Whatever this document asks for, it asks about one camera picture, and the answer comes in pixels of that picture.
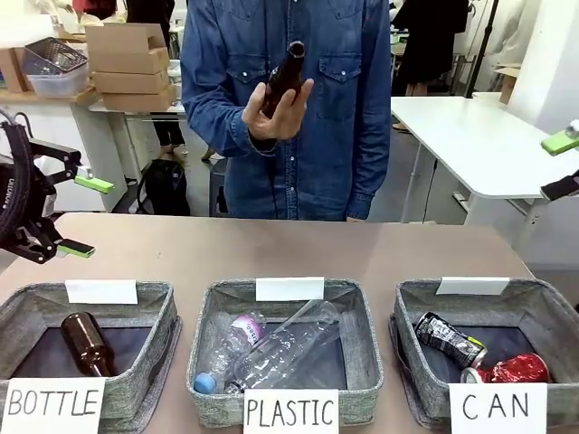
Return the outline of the person's right hand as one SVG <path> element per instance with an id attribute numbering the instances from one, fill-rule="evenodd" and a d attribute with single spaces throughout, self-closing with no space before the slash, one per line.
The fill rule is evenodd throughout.
<path id="1" fill-rule="evenodd" d="M 242 121 L 252 138 L 265 141 L 288 140 L 295 137 L 301 129 L 313 86 L 314 80 L 307 79 L 302 83 L 299 93 L 294 89 L 287 90 L 272 117 L 268 118 L 261 110 L 267 86 L 260 82 L 242 111 Z"/>

